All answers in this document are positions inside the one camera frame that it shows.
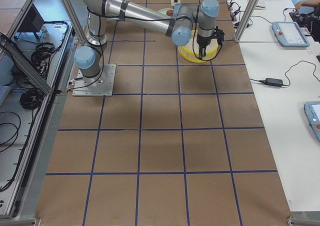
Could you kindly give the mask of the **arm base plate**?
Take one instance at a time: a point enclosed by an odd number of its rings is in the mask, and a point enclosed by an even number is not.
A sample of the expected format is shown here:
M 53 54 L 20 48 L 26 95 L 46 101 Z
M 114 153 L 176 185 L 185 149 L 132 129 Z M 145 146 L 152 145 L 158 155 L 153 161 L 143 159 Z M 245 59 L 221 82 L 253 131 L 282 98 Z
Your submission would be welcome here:
M 75 89 L 72 91 L 74 97 L 111 97 L 113 95 L 116 64 L 107 64 L 101 66 L 103 68 L 102 75 L 98 74 L 96 77 L 84 77 L 81 70 L 78 70 L 77 76 L 80 80 L 75 82 Z

